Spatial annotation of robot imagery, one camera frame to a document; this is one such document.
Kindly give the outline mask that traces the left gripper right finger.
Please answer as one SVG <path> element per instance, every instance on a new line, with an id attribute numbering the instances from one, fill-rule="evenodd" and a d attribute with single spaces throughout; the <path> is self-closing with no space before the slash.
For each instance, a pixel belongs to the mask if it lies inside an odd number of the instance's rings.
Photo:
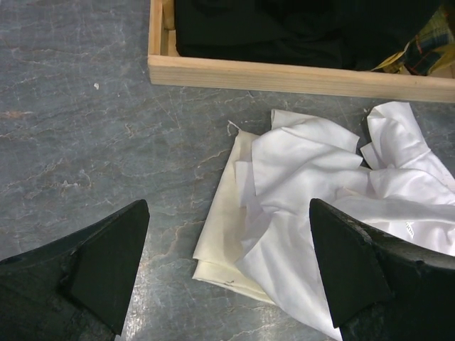
<path id="1" fill-rule="evenodd" d="M 454 257 L 359 222 L 320 199 L 312 239 L 343 340 L 453 340 Z"/>

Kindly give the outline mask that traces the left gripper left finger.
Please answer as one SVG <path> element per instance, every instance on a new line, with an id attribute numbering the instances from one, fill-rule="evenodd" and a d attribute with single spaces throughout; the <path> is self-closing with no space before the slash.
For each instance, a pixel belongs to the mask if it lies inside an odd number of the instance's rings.
<path id="1" fill-rule="evenodd" d="M 1 261 L 2 340 L 122 334 L 149 226 L 145 200 Z"/>

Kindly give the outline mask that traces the white shirt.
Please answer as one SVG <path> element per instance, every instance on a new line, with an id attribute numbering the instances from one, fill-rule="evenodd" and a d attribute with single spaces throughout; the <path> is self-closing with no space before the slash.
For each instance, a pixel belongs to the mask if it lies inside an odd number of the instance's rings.
<path id="1" fill-rule="evenodd" d="M 407 242 L 454 254 L 454 178 L 404 102 L 374 107 L 370 143 L 321 117 L 275 109 L 236 164 L 245 235 L 237 266 L 284 312 L 335 340 L 312 241 L 318 198 Z"/>

